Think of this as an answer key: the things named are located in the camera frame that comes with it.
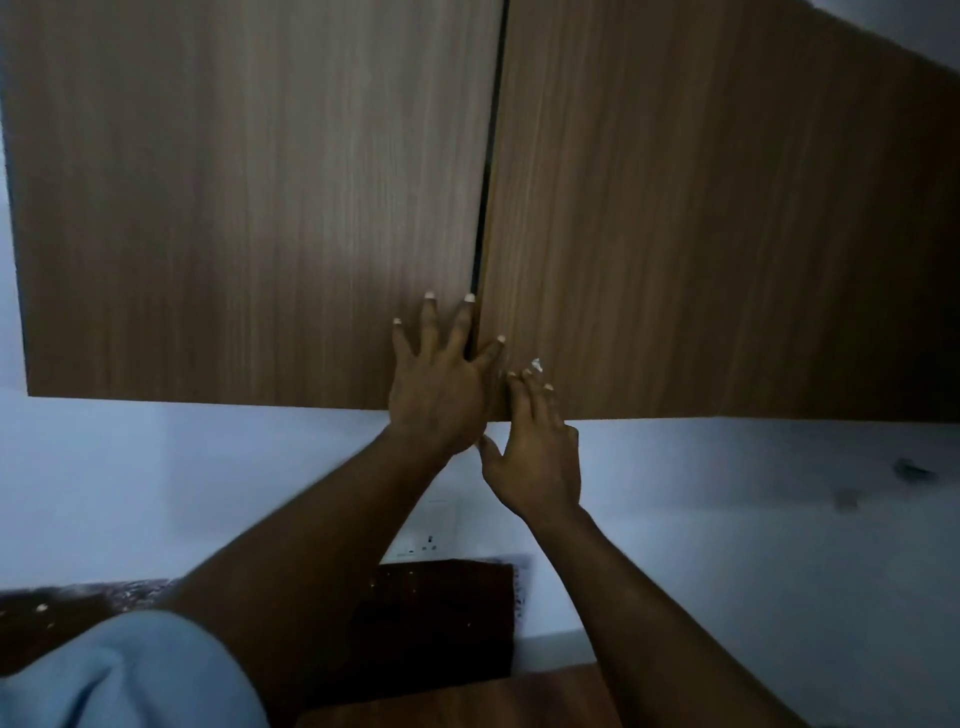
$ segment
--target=light blue sleeve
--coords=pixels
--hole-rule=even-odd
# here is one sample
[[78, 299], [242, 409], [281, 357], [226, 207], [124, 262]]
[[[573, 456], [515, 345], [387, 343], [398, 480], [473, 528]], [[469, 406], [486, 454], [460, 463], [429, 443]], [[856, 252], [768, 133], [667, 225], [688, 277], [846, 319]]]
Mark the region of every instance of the light blue sleeve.
[[227, 650], [169, 612], [109, 619], [0, 679], [0, 728], [267, 725]]

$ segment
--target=wall socket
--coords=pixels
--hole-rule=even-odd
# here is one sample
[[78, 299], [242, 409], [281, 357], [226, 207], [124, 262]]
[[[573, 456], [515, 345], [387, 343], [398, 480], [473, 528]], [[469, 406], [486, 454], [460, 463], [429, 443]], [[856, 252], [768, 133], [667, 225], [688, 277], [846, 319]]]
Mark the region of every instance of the wall socket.
[[453, 553], [457, 537], [457, 505], [450, 500], [419, 503], [396, 534], [381, 564], [439, 561]]

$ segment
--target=wooden cabinet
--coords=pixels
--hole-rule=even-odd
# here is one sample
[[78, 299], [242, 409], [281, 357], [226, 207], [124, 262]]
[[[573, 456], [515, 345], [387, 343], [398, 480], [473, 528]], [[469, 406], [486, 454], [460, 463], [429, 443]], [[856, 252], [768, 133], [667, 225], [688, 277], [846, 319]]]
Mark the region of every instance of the wooden cabinet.
[[515, 0], [481, 338], [570, 418], [957, 419], [958, 130], [799, 0]]
[[498, 0], [2, 10], [34, 395], [385, 406], [469, 291]]
[[30, 392], [386, 405], [479, 255], [569, 418], [960, 416], [960, 82], [802, 0], [3, 10]]

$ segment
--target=wood grain surface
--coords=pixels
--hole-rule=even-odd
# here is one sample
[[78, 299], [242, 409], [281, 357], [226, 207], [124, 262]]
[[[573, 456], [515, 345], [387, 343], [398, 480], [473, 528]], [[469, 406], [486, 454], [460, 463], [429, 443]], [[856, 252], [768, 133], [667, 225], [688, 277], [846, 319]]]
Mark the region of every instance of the wood grain surface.
[[481, 338], [568, 418], [960, 417], [960, 81], [799, 0], [515, 0]]
[[8, 3], [34, 395], [383, 408], [469, 291], [501, 4]]
[[619, 728], [597, 665], [305, 714], [298, 728]]

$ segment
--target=finger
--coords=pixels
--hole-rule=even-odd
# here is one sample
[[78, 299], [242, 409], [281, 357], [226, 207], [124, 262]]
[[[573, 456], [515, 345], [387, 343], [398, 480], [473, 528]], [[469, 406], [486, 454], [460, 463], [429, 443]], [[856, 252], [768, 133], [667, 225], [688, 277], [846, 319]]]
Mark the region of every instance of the finger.
[[503, 353], [503, 345], [506, 343], [506, 341], [507, 337], [501, 333], [494, 341], [491, 341], [487, 346], [485, 346], [480, 353], [476, 355], [476, 358], [473, 359], [471, 363], [477, 368], [477, 371], [480, 372], [481, 376], [486, 374], [493, 365], [493, 362], [500, 358], [500, 354]]
[[543, 380], [540, 378], [540, 373], [534, 372], [531, 369], [524, 369], [523, 382], [530, 391], [531, 411], [533, 412], [534, 421], [539, 423], [549, 422], [550, 411], [547, 406], [546, 395], [543, 390]]
[[403, 332], [403, 322], [399, 319], [394, 319], [394, 353], [397, 364], [406, 364], [414, 357], [407, 335]]
[[530, 409], [530, 393], [527, 391], [527, 385], [515, 373], [509, 372], [507, 386], [510, 388], [511, 423], [514, 426], [530, 424], [534, 416]]
[[547, 421], [556, 426], [563, 426], [564, 418], [560, 415], [560, 406], [557, 404], [557, 393], [553, 384], [543, 385], [543, 399], [546, 401]]
[[480, 440], [477, 442], [477, 449], [480, 450], [480, 462], [483, 465], [484, 479], [489, 481], [490, 477], [499, 467], [500, 459], [503, 455], [500, 454], [500, 448], [498, 448], [496, 443], [487, 437], [487, 435], [480, 437]]
[[453, 327], [450, 329], [450, 338], [446, 342], [446, 354], [463, 358], [464, 347], [470, 336], [470, 327], [473, 326], [473, 302], [476, 296], [467, 293], [464, 302], [460, 304], [453, 317]]
[[437, 352], [437, 294], [427, 291], [420, 309], [420, 358], [432, 359]]

